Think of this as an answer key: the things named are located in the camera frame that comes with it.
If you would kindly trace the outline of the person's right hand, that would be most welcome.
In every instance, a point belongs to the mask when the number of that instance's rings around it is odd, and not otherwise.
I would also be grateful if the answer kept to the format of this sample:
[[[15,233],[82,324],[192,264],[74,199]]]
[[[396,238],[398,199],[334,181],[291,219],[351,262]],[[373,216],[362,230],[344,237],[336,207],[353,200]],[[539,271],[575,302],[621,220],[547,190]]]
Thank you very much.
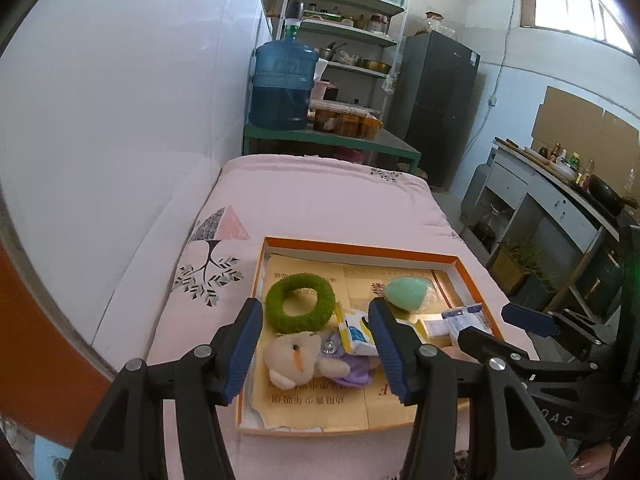
[[[603,442],[582,451],[570,462],[576,479],[602,480],[611,467],[611,458],[619,458],[629,442],[627,438],[616,450],[610,442]]]

